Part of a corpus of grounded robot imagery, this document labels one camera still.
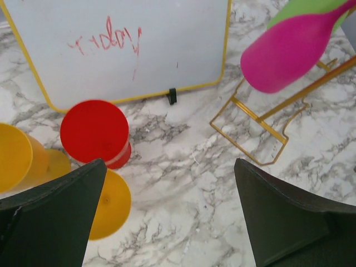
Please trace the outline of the gold wire glass rack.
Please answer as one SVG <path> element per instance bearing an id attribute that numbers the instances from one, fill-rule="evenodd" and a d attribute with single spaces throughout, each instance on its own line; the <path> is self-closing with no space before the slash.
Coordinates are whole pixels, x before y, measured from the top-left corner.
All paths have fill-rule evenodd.
<path id="1" fill-rule="evenodd" d="M 242 78 L 209 124 L 257 165 L 274 164 L 290 139 L 287 127 L 310 107 L 307 96 L 354 72 L 355 56 L 344 62 L 336 58 L 319 62 L 310 74 L 279 95 L 257 93 Z"/>

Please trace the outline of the pink wine glass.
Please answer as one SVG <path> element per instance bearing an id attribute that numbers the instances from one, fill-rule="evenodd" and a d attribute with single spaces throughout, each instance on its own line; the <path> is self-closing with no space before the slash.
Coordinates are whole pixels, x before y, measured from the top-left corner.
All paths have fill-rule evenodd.
<path id="1" fill-rule="evenodd" d="M 276 93 L 298 80 L 321 58 L 339 17 L 354 6 L 355 1 L 347 1 L 327 13 L 277 23 L 242 53 L 244 78 L 263 93 Z"/>

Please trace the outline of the yellow wine glass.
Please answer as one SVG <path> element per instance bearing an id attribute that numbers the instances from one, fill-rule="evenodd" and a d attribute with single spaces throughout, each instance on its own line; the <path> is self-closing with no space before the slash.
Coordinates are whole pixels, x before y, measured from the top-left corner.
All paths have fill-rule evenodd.
<path id="1" fill-rule="evenodd" d="M 106 238 L 119 230 L 129 217 L 131 193 L 125 180 L 108 169 L 89 239 Z"/>
<path id="2" fill-rule="evenodd" d="M 62 151 L 46 149 L 22 130 L 1 123 L 1 193 L 27 190 L 70 171 Z"/>

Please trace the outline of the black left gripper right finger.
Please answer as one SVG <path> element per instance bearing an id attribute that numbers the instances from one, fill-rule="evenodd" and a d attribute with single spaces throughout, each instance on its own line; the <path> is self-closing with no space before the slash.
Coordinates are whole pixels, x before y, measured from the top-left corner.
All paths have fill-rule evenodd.
<path id="1" fill-rule="evenodd" d="M 355 266 L 355 206 L 244 159 L 236 160 L 234 174 L 256 266 Z"/>

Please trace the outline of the red wine glass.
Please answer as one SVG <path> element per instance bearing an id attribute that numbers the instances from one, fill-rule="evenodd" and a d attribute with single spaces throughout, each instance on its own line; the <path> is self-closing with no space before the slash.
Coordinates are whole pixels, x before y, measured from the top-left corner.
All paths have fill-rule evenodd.
<path id="1" fill-rule="evenodd" d="M 104 160 L 109 169 L 120 169 L 130 159 L 129 124 L 124 113 L 104 100 L 87 100 L 64 116 L 60 139 L 76 161 Z"/>

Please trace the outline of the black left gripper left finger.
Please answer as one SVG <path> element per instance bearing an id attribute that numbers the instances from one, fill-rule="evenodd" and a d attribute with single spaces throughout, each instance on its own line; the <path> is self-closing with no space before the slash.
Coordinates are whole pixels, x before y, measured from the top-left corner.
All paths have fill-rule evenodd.
<path id="1" fill-rule="evenodd" d="M 1 266 L 82 266 L 106 172 L 93 160 L 1 199 Z"/>

